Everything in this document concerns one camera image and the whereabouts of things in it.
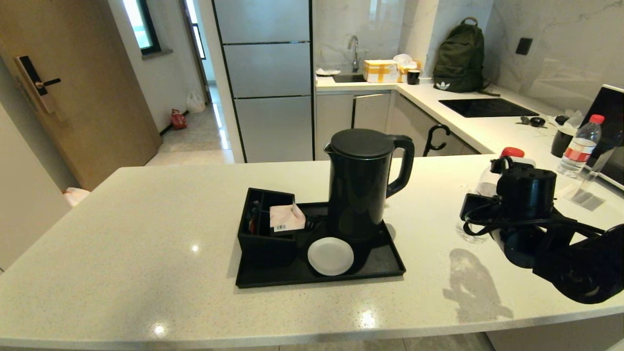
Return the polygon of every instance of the induction cooktop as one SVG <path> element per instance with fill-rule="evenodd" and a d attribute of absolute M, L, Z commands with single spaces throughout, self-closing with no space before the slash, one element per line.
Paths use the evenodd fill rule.
<path fill-rule="evenodd" d="M 539 116 L 538 113 L 505 99 L 461 99 L 440 102 L 466 118 Z"/>

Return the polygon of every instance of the bottle label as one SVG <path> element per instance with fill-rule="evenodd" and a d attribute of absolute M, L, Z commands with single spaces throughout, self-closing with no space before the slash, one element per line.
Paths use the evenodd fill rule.
<path fill-rule="evenodd" d="M 576 162 L 587 162 L 594 148 L 596 147 L 596 143 L 588 140 L 583 140 L 583 144 L 573 139 L 572 142 L 570 142 L 568 149 L 565 151 L 565 157 Z"/>

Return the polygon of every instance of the green backpack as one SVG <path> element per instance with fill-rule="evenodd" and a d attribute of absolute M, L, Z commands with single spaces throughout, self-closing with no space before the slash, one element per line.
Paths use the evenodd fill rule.
<path fill-rule="evenodd" d="M 467 19 L 475 24 L 466 24 Z M 434 87 L 453 92 L 482 90 L 483 57 L 483 32 L 476 18 L 467 17 L 440 45 L 433 70 Z"/>

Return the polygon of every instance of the kettle lid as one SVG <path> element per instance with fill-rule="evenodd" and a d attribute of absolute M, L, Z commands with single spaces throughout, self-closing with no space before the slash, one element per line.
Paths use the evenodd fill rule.
<path fill-rule="evenodd" d="M 371 129 L 345 129 L 331 137 L 331 147 L 345 156 L 371 159 L 392 154 L 394 141 Z"/>

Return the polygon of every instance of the window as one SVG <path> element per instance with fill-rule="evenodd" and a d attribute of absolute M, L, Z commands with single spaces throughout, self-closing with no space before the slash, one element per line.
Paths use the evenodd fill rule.
<path fill-rule="evenodd" d="M 130 24 L 137 37 L 137 43 L 143 55 L 160 51 L 160 44 L 156 37 L 154 24 L 147 8 L 146 0 L 124 0 L 125 11 L 130 18 Z"/>
<path fill-rule="evenodd" d="M 197 52 L 202 60 L 206 59 L 206 54 L 203 51 L 202 37 L 199 35 L 199 27 L 197 26 L 197 12 L 195 12 L 195 4 L 193 0 L 186 0 L 188 16 L 191 20 L 191 27 L 193 29 L 193 35 L 195 35 L 195 45 L 197 46 Z"/>

